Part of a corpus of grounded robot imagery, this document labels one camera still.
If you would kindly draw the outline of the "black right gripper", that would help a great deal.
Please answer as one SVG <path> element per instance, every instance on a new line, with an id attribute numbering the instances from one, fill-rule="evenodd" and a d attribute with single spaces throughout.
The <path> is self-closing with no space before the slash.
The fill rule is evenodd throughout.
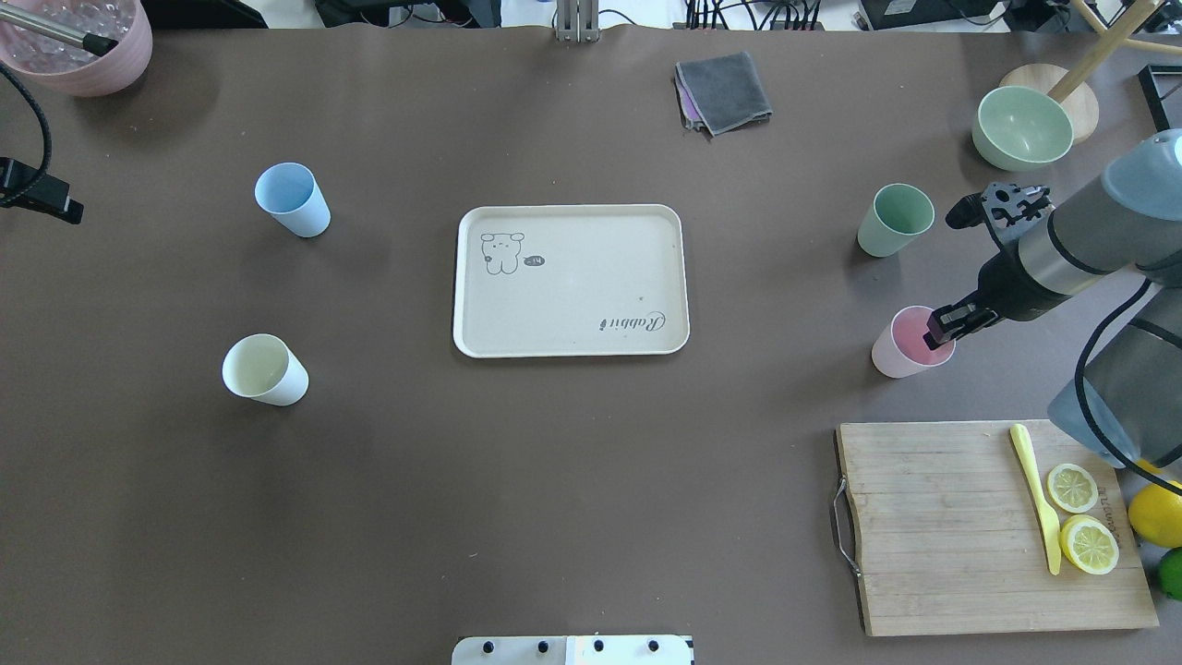
<path id="1" fill-rule="evenodd" d="M 1053 203 L 1047 185 L 988 185 L 981 194 L 965 195 L 947 213 L 953 230 L 983 223 L 996 245 L 996 254 L 978 273 L 978 292 L 953 306 L 935 308 L 923 341 L 928 348 L 991 327 L 999 319 L 1030 321 L 1053 307 L 1053 292 L 1030 278 L 1019 257 L 1019 239 L 1039 222 L 1047 222 Z"/>

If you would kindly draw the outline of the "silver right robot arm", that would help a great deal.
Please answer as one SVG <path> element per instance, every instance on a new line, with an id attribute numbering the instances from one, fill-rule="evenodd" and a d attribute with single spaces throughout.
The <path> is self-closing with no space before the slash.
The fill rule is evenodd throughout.
<path id="1" fill-rule="evenodd" d="M 1048 417 L 1069 437 L 1124 467 L 1139 462 L 1178 481 L 1178 130 L 1141 141 L 1069 198 L 1047 187 L 996 184 L 947 215 L 980 226 L 996 253 L 975 291 L 934 312 L 929 348 L 1004 321 L 1035 320 L 1112 273 L 1139 273 L 1148 291 L 1108 341 L 1082 356 Z"/>

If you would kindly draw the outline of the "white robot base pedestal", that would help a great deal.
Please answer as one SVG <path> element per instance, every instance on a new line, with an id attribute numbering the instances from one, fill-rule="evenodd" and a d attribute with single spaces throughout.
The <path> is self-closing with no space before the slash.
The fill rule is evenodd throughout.
<path id="1" fill-rule="evenodd" d="M 693 664 L 690 635 L 469 635 L 452 664 Z"/>

